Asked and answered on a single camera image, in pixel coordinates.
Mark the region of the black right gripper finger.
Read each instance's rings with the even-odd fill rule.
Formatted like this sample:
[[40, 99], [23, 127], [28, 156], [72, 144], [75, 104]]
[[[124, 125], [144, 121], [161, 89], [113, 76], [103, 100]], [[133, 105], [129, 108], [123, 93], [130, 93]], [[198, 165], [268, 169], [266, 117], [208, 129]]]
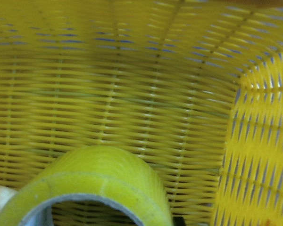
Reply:
[[173, 225], [174, 226], [185, 226], [185, 220], [183, 217], [174, 216], [173, 217]]

